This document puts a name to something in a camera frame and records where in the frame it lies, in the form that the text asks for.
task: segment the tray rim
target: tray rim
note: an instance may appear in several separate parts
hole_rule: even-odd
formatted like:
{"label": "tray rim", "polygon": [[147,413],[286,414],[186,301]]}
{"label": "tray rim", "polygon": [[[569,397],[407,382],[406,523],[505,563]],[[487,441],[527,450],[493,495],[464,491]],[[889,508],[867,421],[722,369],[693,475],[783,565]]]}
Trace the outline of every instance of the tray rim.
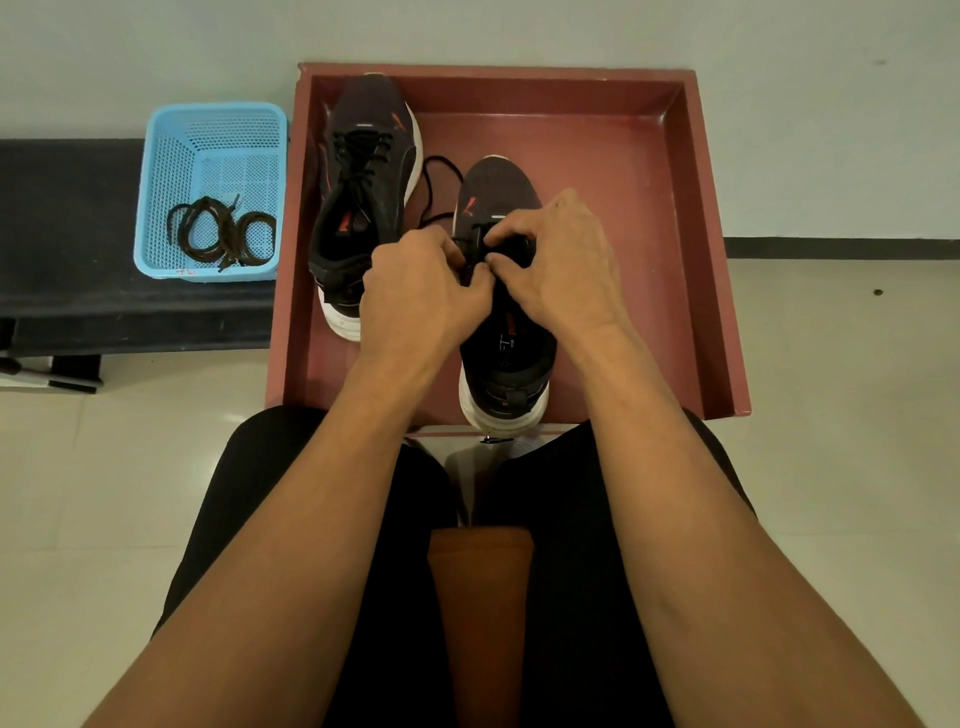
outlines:
{"label": "tray rim", "polygon": [[[309,108],[311,80],[316,76],[358,76],[377,72],[388,76],[469,78],[469,79],[519,79],[545,81],[629,81],[639,83],[670,83],[678,86],[678,93],[685,96],[687,116],[690,123],[692,149],[697,168],[697,181],[707,230],[710,266],[713,273],[717,303],[720,312],[720,328],[730,384],[732,412],[724,416],[746,416],[752,411],[747,374],[740,342],[739,328],[733,304],[730,270],[720,221],[716,187],[713,181],[707,142],[707,126],[704,120],[700,89],[696,72],[686,68],[603,68],[603,67],[556,67],[556,66],[477,66],[477,65],[420,65],[396,63],[334,63],[305,61],[298,64],[300,77],[294,93],[294,113],[290,127],[290,143],[287,148],[287,185],[284,209],[295,210],[299,222],[300,200],[303,190],[303,170],[306,164],[305,111]],[[306,251],[297,251],[293,230],[293,214],[285,216],[289,224],[283,226],[280,236],[280,261],[277,266],[274,322],[271,330],[270,356],[267,369],[265,405],[267,407],[303,402],[303,384],[293,379],[297,366],[291,366],[291,349],[297,347],[291,341],[290,326],[293,301],[300,294],[303,278],[296,276],[298,256]],[[306,372],[301,379],[305,380]]]}

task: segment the white sole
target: white sole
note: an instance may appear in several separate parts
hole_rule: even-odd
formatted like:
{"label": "white sole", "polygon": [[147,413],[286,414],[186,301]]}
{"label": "white sole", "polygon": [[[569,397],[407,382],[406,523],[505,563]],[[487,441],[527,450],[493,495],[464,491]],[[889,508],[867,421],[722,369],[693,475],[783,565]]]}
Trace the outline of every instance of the white sole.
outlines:
{"label": "white sole", "polygon": [[470,393],[467,384],[467,372],[464,371],[464,365],[460,365],[460,409],[467,418],[467,422],[476,427],[486,435],[492,437],[518,437],[529,429],[536,427],[546,412],[546,403],[550,397],[550,385],[547,384],[543,389],[543,394],[534,404],[534,408],[525,415],[516,417],[512,420],[501,420],[492,417],[484,412],[477,403],[473,401],[473,395]]}
{"label": "white sole", "polygon": [[[417,147],[417,158],[414,160],[414,169],[410,173],[410,180],[407,182],[407,189],[403,194],[403,206],[407,207],[410,197],[420,181],[420,175],[423,174],[423,137],[420,135],[420,125],[417,123],[417,117],[414,116],[410,105],[407,104],[407,111],[413,122],[414,146]],[[360,319],[354,319],[352,316],[344,316],[332,305],[324,301],[324,291],[317,286],[317,294],[320,296],[320,308],[324,312],[324,318],[333,332],[348,341],[360,341]]]}
{"label": "white sole", "polygon": [[326,323],[333,332],[348,341],[360,341],[360,319],[345,316],[332,305],[324,301],[324,290],[318,285],[317,295],[320,296],[320,308],[324,310]]}

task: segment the hand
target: hand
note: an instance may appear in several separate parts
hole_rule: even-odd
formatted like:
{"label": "hand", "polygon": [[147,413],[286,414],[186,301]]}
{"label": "hand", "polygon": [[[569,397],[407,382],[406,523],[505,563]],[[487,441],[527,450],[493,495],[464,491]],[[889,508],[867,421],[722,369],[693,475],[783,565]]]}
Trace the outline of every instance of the hand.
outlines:
{"label": "hand", "polygon": [[478,265],[464,287],[453,271],[465,263],[437,226],[377,246],[363,277],[361,358],[427,373],[432,380],[450,352],[490,315],[493,275]]}
{"label": "hand", "polygon": [[527,315],[575,353],[585,337],[613,328],[636,338],[620,289],[620,274],[603,226],[574,190],[541,209],[511,212],[487,233],[496,246],[511,235],[537,240],[529,268],[505,255],[487,262]]}

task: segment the forearm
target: forearm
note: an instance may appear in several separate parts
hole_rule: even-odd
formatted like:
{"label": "forearm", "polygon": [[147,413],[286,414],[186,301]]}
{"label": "forearm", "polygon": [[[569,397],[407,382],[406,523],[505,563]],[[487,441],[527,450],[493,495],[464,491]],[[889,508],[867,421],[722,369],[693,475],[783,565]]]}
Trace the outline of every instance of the forearm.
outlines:
{"label": "forearm", "polygon": [[361,357],[300,457],[88,725],[316,724],[431,378]]}
{"label": "forearm", "polygon": [[631,592],[678,725],[917,725],[759,526],[636,339],[573,354]]}

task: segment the brown shoelace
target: brown shoelace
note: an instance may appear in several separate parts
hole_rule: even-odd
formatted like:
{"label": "brown shoelace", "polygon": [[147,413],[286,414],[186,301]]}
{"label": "brown shoelace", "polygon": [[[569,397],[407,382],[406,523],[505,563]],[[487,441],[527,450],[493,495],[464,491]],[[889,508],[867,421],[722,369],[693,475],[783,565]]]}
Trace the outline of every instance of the brown shoelace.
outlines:
{"label": "brown shoelace", "polygon": [[[167,240],[173,243],[174,217],[181,210],[186,210],[177,227],[177,244],[187,257],[198,263],[215,263],[220,260],[218,267],[221,271],[226,270],[233,263],[240,263],[240,265],[268,263],[276,250],[276,218],[266,212],[252,211],[234,222],[233,211],[239,201],[240,195],[237,195],[233,203],[227,206],[212,197],[202,197],[193,203],[171,207],[167,213]],[[190,231],[193,230],[197,219],[205,212],[209,213],[217,224],[217,239],[205,247],[194,248],[190,245]],[[270,255],[267,257],[257,257],[250,252],[250,246],[247,244],[247,230],[254,223],[270,226]]]}

